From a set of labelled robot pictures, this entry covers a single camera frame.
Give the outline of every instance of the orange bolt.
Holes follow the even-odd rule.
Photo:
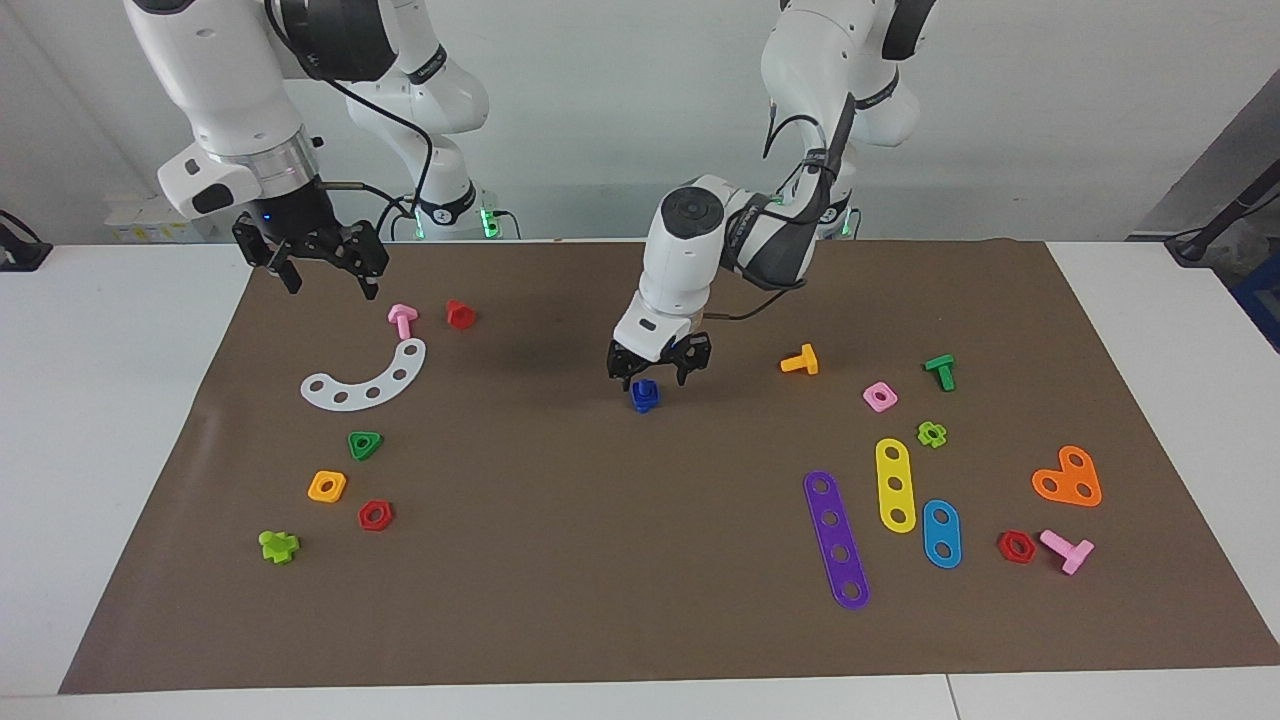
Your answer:
[[[782,361],[783,373],[805,370],[810,375],[818,374],[818,356],[813,352],[813,346],[808,342],[800,346],[800,355],[787,357]]]

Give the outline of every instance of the blue nut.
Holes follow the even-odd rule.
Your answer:
[[[636,406],[636,413],[644,415],[657,407],[660,400],[658,383],[654,380],[631,383],[631,404]]]

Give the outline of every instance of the black cable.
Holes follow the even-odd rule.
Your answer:
[[[516,238],[525,240],[525,234],[520,232],[520,218],[516,217],[511,210],[494,210],[494,218],[511,218],[511,222],[516,224]]]
[[[705,314],[703,314],[703,319],[704,320],[730,320],[730,322],[733,322],[733,323],[736,323],[739,320],[750,320],[751,318],[759,315],[760,313],[764,313],[764,310],[768,309],[769,305],[773,305],[778,300],[782,300],[782,296],[786,295],[786,293],[788,293],[788,292],[791,292],[792,290],[795,290],[795,288],[788,287],[786,290],[780,290],[778,292],[773,293],[773,297],[765,300],[763,304],[760,304],[759,307],[756,307],[755,310],[751,310],[750,313],[748,313],[745,315],[730,315],[727,313],[705,313]]]
[[[1280,197],[1280,192],[1272,195],[1265,202],[1260,202],[1260,204],[1254,205],[1247,213],[1242,213],[1240,217],[1236,218],[1236,220],[1243,220],[1244,218],[1248,218],[1249,215],[1253,215],[1256,213],[1262,211],[1263,208],[1266,208],[1267,205],[1271,205],[1272,202],[1275,202],[1277,197]],[[1198,228],[1192,228],[1189,231],[1183,231],[1183,232],[1179,232],[1179,233],[1167,234],[1167,236],[1165,236],[1165,241],[1178,240],[1179,237],[1183,237],[1183,236],[1194,234],[1194,233],[1198,233],[1198,232],[1201,232],[1202,229],[1204,229],[1207,227],[1208,225],[1201,225]]]
[[[378,197],[381,197],[383,200],[387,201],[387,206],[388,208],[396,208],[397,210],[399,210],[402,218],[410,217],[410,211],[406,210],[403,205],[401,205],[401,199],[399,197],[392,197],[392,195],[389,192],[387,192],[385,190],[374,187],[374,186],[371,186],[369,183],[364,183],[364,182],[352,182],[352,183],[325,182],[323,184],[324,184],[324,190],[328,190],[328,191],[369,192],[370,195],[376,195]]]
[[[822,124],[818,123],[818,120],[814,119],[813,115],[791,115],[790,118],[782,120],[782,124],[780,124],[778,127],[774,128],[773,127],[773,113],[769,113],[769,133],[764,138],[764,155],[762,155],[762,158],[768,158],[769,156],[769,150],[773,149],[773,141],[778,138],[778,133],[781,133],[783,128],[786,128],[787,126],[790,126],[791,123],[794,123],[796,120],[804,120],[804,122],[812,124],[813,127],[818,128],[819,133],[822,132]]]
[[[40,240],[40,236],[38,236],[38,234],[36,234],[36,231],[31,229],[31,225],[28,225],[27,223],[24,223],[24,222],[19,220],[19,219],[18,219],[18,217],[17,217],[17,215],[14,215],[13,213],[10,213],[10,211],[8,211],[8,210],[0,210],[0,218],[4,218],[4,219],[6,219],[6,220],[9,220],[10,223],[13,223],[13,225],[14,225],[15,228],[18,228],[18,229],[20,229],[22,232],[24,232],[24,233],[29,234],[29,236],[31,236],[31,240],[35,240],[36,242],[42,242],[42,241]]]
[[[294,56],[297,56],[298,51],[293,49],[293,44],[289,42],[288,36],[284,35],[284,29],[280,28],[280,23],[275,18],[275,10],[271,8],[271,3],[274,0],[262,0],[262,8],[266,12],[266,20],[268,20],[268,23],[270,23],[271,31],[275,33],[276,37],[280,38],[280,42],[284,45],[284,47],[289,53],[292,53]],[[422,129],[421,127],[419,127],[419,126],[416,126],[416,124],[406,120],[404,118],[402,118],[402,117],[399,117],[399,115],[397,115],[394,113],[384,110],[383,108],[378,106],[376,104],[370,102],[369,100],[361,97],[360,95],[356,95],[355,92],[352,92],[351,90],[347,90],[346,87],[338,85],[337,82],[334,82],[332,79],[328,79],[328,78],[317,78],[317,77],[315,77],[314,74],[311,74],[311,68],[307,67],[307,63],[303,61],[301,58],[298,58],[298,65],[302,68],[302,72],[305,72],[307,74],[307,77],[310,77],[311,79],[319,79],[320,82],[324,82],[329,87],[337,90],[338,92],[340,92],[346,97],[353,100],[355,102],[357,102],[360,105],[364,105],[365,108],[372,110],[374,113],[378,113],[379,115],[381,115],[381,117],[384,117],[384,118],[387,118],[389,120],[393,120],[393,122],[396,122],[396,123],[398,123],[398,124],[401,124],[401,126],[403,126],[403,127],[406,127],[406,128],[416,132],[419,136],[422,137],[422,141],[426,142],[426,160],[422,163],[422,173],[419,176],[419,178],[417,178],[417,188],[415,188],[415,191],[413,191],[413,209],[417,210],[417,204],[422,199],[422,188],[426,187],[426,173],[431,168],[431,156],[435,155],[435,143],[431,142],[431,136],[428,135],[428,132],[425,129]],[[402,217],[404,215],[403,208],[401,208],[401,214],[402,214]],[[385,215],[387,215],[387,211],[383,213],[383,218],[384,219],[385,219]]]

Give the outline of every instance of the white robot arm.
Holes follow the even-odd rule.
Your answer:
[[[347,227],[334,218],[271,42],[278,36],[316,79],[378,81],[348,92],[392,105],[424,133],[475,129],[488,117],[488,96],[466,70],[445,61],[421,0],[123,1],[196,138],[160,168],[170,202],[188,218],[248,204],[233,233],[251,265],[268,268],[297,292],[302,281],[289,259],[323,259],[356,275],[372,299],[387,251],[370,223]],[[415,179],[428,173],[420,214],[436,225],[457,225],[477,195],[457,147],[436,138],[424,170],[429,140],[416,129],[398,132],[401,123],[353,100],[349,105],[358,108],[351,111],[357,123],[413,165]],[[457,211],[440,222],[440,209]]]
[[[698,333],[717,268],[786,292],[804,284],[814,241],[847,213],[852,141],[896,146],[910,136],[919,102],[897,73],[915,53],[933,0],[792,0],[764,47],[762,74],[785,118],[799,123],[804,159],[773,196],[703,176],[663,199],[645,243],[644,273],[613,331],[609,377],[623,387],[652,365],[676,379],[707,366],[710,340]]]

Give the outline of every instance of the pink square nut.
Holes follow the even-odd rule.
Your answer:
[[[863,400],[872,406],[872,410],[883,413],[897,405],[897,393],[884,383],[876,383],[863,391]]]

